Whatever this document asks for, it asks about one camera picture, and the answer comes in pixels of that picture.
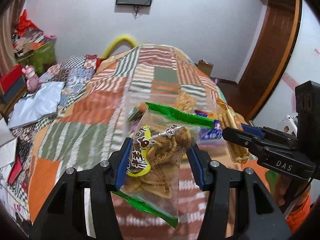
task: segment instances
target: curtain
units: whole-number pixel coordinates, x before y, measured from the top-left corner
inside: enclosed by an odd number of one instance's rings
[[[0,77],[18,63],[14,56],[11,37],[25,1],[14,0],[0,19]]]

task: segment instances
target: yellow tube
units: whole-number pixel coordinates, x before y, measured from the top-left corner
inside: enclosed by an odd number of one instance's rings
[[[132,48],[138,46],[138,43],[135,41],[134,38],[131,36],[125,34],[117,37],[111,44],[107,47],[106,51],[103,53],[101,58],[108,58],[111,56],[112,52],[114,51],[115,47],[120,43],[120,42],[127,42],[130,44]]]

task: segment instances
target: bolt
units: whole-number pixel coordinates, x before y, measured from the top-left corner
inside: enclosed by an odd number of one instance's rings
[[[69,175],[72,174],[74,171],[75,171],[74,168],[67,168],[66,169],[66,173],[69,174]]]
[[[109,166],[109,162],[108,161],[102,161],[102,162],[100,162],[100,166],[101,167],[108,167]]]
[[[250,175],[254,173],[254,170],[252,168],[245,168],[244,170],[246,173],[248,173]]]
[[[211,165],[212,167],[218,167],[218,166],[220,165],[220,163],[217,162],[217,161],[211,161],[211,162],[210,162],[210,165]]]

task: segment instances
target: green sealed edge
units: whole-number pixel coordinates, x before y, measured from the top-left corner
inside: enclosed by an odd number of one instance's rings
[[[165,115],[169,119],[182,121],[189,124],[200,125],[203,127],[207,127],[213,129],[213,121],[209,118],[194,115],[194,114],[186,114],[177,109],[174,109],[170,106],[162,106],[154,103],[146,102],[146,105],[149,107],[150,110],[158,112],[162,115]]]
[[[170,106],[163,106],[163,105],[158,105],[158,104],[149,103],[149,102],[146,102],[146,105],[149,107],[151,111],[158,112],[159,114],[164,115],[171,120],[181,121],[181,122],[194,124],[194,125],[200,125],[202,127],[213,129],[213,121],[209,118],[199,116],[199,115],[186,114]],[[172,227],[174,228],[177,227],[178,225],[177,217],[174,217],[169,213],[159,209],[152,203],[147,202],[145,200],[139,200],[137,198],[133,198],[122,191],[113,191],[112,193],[120,196],[136,209],[155,215],[157,217],[160,217]]]
[[[152,203],[144,203],[141,200],[138,200],[136,198],[133,198],[122,191],[112,191],[112,193],[122,197],[124,200],[126,200],[130,205],[135,207],[136,209],[140,211],[147,212],[149,214],[155,215],[157,217],[162,218],[164,221],[166,221],[170,226],[176,228],[178,225],[178,218],[170,215],[169,213],[158,209],[155,205]]]

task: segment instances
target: pink toy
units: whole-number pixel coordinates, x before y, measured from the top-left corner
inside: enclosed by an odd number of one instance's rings
[[[30,93],[36,92],[36,90],[41,86],[38,82],[38,75],[35,72],[35,68],[30,65],[26,65],[25,68],[22,69],[23,74],[27,79],[27,89]]]

